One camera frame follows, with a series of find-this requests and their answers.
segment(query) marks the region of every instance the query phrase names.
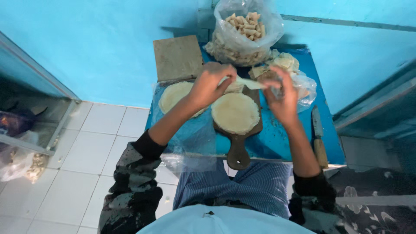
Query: white shirt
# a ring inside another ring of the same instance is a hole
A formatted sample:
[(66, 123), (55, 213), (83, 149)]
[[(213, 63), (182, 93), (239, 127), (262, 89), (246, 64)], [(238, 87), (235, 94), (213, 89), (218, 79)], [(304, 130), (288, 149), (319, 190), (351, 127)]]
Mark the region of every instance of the white shirt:
[(313, 234), (287, 219), (234, 207), (187, 206), (172, 211), (144, 227), (138, 234)]

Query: hand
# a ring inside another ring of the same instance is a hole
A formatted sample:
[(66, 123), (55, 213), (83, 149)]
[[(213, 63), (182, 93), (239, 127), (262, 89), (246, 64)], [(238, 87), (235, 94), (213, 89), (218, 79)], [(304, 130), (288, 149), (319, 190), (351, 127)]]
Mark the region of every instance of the hand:
[[(297, 116), (297, 91), (293, 87), (292, 78), (288, 72), (279, 67), (270, 67), (281, 78), (282, 82), (266, 80), (263, 82), (268, 88), (263, 91), (267, 99), (267, 104), (274, 116), (282, 123), (283, 127), (288, 127), (298, 122)], [(283, 85), (283, 97), (277, 99), (272, 93), (271, 87), (280, 89)]]
[(186, 96), (188, 103), (198, 111), (209, 106), (221, 95), (224, 94), (227, 87), (235, 81), (237, 72), (231, 65), (221, 65), (217, 62), (208, 62), (204, 64), (204, 71), (195, 80), (193, 87)]

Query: person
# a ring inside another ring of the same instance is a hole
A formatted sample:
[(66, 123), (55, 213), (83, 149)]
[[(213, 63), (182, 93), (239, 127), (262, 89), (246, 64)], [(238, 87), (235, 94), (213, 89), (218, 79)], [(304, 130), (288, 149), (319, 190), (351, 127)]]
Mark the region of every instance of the person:
[(117, 163), (115, 183), (104, 199), (99, 232), (107, 233), (346, 233), (335, 204), (335, 191), (326, 181), (297, 116), (297, 92), (289, 74), (272, 67), (282, 78), (284, 95), (276, 99), (267, 81), (264, 95), (285, 128), (293, 160), (294, 194), (286, 186), (292, 166), (254, 163), (231, 180), (223, 161), (213, 172), (182, 172), (173, 211), (156, 220), (163, 191), (155, 169), (160, 155), (178, 129), (209, 106), (236, 79), (231, 65), (209, 62), (181, 99), (154, 126), (130, 142)]

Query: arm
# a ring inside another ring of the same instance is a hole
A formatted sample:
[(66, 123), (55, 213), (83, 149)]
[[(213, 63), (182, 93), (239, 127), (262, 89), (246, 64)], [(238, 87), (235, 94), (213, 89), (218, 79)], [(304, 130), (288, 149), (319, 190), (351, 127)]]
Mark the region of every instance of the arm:
[[(270, 88), (264, 90), (267, 103), (274, 116), (282, 123), (289, 138), (290, 153), (293, 161), (293, 172), (299, 177), (308, 178), (317, 176), (321, 169), (309, 144), (302, 123), (297, 116), (297, 91), (293, 88), (290, 75), (278, 67), (272, 67), (282, 78), (284, 95), (276, 99)], [(280, 88), (276, 81), (264, 82), (266, 86)]]
[[(231, 66), (208, 63), (204, 69), (187, 96), (136, 142), (128, 143), (114, 171), (115, 183), (104, 199), (100, 233), (136, 233), (156, 220), (155, 211), (163, 194), (154, 180), (160, 155), (178, 129), (219, 98), (236, 77)], [(218, 86), (224, 76), (230, 79)]]
[[(293, 88), (289, 74), (278, 67), (271, 67), (282, 78), (284, 89), (283, 98), (277, 100), (270, 88), (264, 90), (270, 110), (282, 123), (287, 132), (290, 145), (290, 153), (293, 161), (293, 185), (294, 193), (289, 203), (289, 211), (292, 216), (289, 220), (303, 225), (317, 233), (331, 233), (329, 229), (336, 226), (337, 218), (333, 224), (328, 222), (329, 216), (342, 217), (335, 204), (336, 192), (326, 181), (319, 167), (309, 140), (305, 134), (302, 123), (297, 115), (298, 95)], [(276, 81), (264, 82), (266, 86), (280, 88)], [(320, 220), (326, 220), (326, 227), (319, 226)]]

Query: wooden knife handle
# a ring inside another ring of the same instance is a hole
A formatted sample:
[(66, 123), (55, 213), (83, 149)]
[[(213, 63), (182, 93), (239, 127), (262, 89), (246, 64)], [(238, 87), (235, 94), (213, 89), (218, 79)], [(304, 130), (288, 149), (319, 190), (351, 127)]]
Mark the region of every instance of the wooden knife handle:
[(327, 152), (325, 151), (324, 142), (322, 139), (315, 139), (313, 141), (315, 156), (318, 160), (319, 165), (322, 168), (328, 168)]
[(227, 164), (231, 169), (244, 170), (250, 166), (250, 156), (244, 146), (244, 136), (232, 136), (231, 146), (227, 154)]

